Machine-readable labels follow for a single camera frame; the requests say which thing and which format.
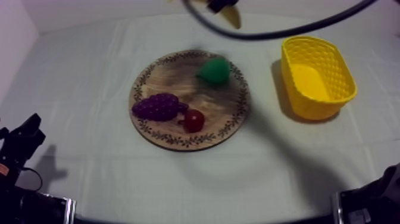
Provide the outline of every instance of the decorative border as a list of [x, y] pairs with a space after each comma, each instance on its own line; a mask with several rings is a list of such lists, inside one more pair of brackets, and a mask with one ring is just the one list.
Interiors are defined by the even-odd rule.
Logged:
[[[212, 54], [205, 51], [193, 50], [193, 51], [185, 51], [172, 53], [165, 57], [162, 57], [156, 60], [154, 63], [150, 64], [137, 78], [139, 81], [133, 88], [133, 98], [136, 102], [142, 100], [143, 91], [142, 86], [146, 84], [147, 79], [150, 77], [156, 66], [162, 66], [168, 63], [173, 63], [178, 59], [188, 59], [188, 58], [214, 58], [220, 57], [217, 54]], [[230, 131], [234, 129], [237, 125], [240, 124], [241, 120], [244, 120], [248, 111], [249, 111], [249, 90], [247, 81], [244, 79], [242, 72], [232, 63], [229, 62], [230, 65], [230, 74], [234, 79], [238, 81], [239, 84], [239, 97], [236, 101], [236, 111], [232, 114], [232, 118], [228, 120], [224, 128], [218, 130], [218, 133], [206, 133], [204, 135], [199, 136], [191, 136], [190, 138], [182, 138], [181, 136], [176, 137], [171, 134], [161, 133], [160, 131], [152, 130], [152, 128], [148, 125], [148, 121], [144, 119], [135, 119], [138, 121], [138, 129], [144, 133], [147, 133], [151, 137], [164, 141], [169, 145], [181, 145], [182, 147], [186, 147], [189, 149], [190, 146], [199, 145], [203, 142], [211, 142], [213, 139], [224, 138], [225, 136], [230, 134]]]

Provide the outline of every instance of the plastic fruit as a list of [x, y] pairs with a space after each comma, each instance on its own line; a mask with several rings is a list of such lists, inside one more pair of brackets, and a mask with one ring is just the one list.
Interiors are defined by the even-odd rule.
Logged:
[[205, 117], [198, 110], [188, 110], [185, 113], [183, 127], [189, 133], [199, 132], [203, 129]]
[[174, 119], [178, 112], [185, 113], [188, 107], [175, 95], [163, 93], [138, 102], [132, 107], [132, 113], [140, 119], [166, 122]]
[[212, 58], [208, 60], [197, 76], [210, 84], [224, 84], [229, 80], [229, 63], [224, 58]]

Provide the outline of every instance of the purple grapes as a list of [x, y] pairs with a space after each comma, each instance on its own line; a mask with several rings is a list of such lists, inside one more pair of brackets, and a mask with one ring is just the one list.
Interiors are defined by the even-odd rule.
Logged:
[[143, 99], [132, 107], [132, 113], [140, 119], [166, 122], [174, 119], [178, 113], [185, 113], [189, 106], [179, 102], [173, 94], [156, 94]]

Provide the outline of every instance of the wall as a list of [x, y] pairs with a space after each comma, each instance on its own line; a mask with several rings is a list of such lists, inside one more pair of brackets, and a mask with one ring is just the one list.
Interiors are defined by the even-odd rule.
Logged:
[[0, 0], [0, 103], [38, 36], [20, 0]]
[[[286, 15], [318, 20], [361, 0], [241, 0], [242, 13]], [[180, 0], [23, 0], [40, 32], [115, 18], [186, 13]], [[400, 6], [379, 0], [366, 11], [341, 23], [345, 32], [396, 33]]]

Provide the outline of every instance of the black cable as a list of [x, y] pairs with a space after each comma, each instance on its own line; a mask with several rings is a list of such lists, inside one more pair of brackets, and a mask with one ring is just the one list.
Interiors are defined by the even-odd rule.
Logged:
[[320, 21], [316, 21], [310, 24], [306, 24], [303, 26], [299, 26], [296, 28], [291, 28], [287, 30], [280, 30], [275, 32], [268, 32], [268, 33], [238, 33], [238, 32], [230, 32], [224, 29], [221, 29], [214, 24], [210, 23], [207, 19], [205, 19], [200, 13], [193, 7], [193, 5], [189, 2], [190, 0], [182, 0], [183, 5], [186, 9], [205, 27], [209, 28], [210, 30], [225, 36], [227, 38], [238, 39], [242, 41], [263, 41], [268, 39], [277, 39], [277, 38], [285, 38], [288, 36], [295, 36], [300, 35], [302, 33], [308, 33], [314, 30], [322, 29], [324, 27], [333, 25], [338, 23], [342, 20], [349, 18], [350, 16], [359, 13], [361, 10], [367, 8], [372, 3], [376, 2], [377, 0], [363, 0], [360, 3], [354, 5], [353, 7], [339, 13], [333, 15], [331, 17], [325, 18]]
[[22, 171], [31, 171], [31, 172], [35, 173], [39, 177], [40, 186], [39, 186], [38, 189], [32, 190], [32, 191], [39, 191], [43, 187], [43, 179], [42, 179], [41, 175], [36, 170], [34, 170], [32, 168], [29, 168], [29, 167], [24, 167], [24, 168], [22, 168]]

